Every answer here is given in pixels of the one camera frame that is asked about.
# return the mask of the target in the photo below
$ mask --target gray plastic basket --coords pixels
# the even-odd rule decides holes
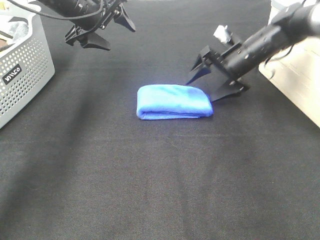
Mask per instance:
[[[27,7],[39,11],[34,4]],[[23,109],[55,74],[39,15],[11,5],[0,15],[24,18],[28,35],[0,52],[0,128]]]

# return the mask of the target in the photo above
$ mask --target white cardboard box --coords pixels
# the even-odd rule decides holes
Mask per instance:
[[[282,9],[297,0],[273,0],[270,20]],[[312,5],[315,0],[307,0]],[[277,54],[280,57],[288,49]],[[285,96],[320,127],[320,39],[309,37],[296,44],[292,52],[278,61],[259,66],[260,72],[268,78]]]

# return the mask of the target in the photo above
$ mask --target blue towel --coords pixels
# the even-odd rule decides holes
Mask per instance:
[[[137,93],[136,115],[142,120],[196,119],[213,113],[208,96],[192,86],[147,85]]]

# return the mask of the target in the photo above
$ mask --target folded towel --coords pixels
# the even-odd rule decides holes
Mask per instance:
[[[12,39],[6,39],[8,44],[15,44],[28,35],[29,27],[24,21],[12,21],[0,25],[0,31],[12,36]]]
[[[142,120],[195,119],[213,113],[208,96],[192,86],[147,85],[137,93],[136,115]]]

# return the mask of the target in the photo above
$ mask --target basket label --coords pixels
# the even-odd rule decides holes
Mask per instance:
[[[2,80],[4,81],[5,85],[8,85],[21,72],[22,72],[22,69],[21,69],[20,65],[18,64],[13,69],[11,69],[6,75],[4,75]]]

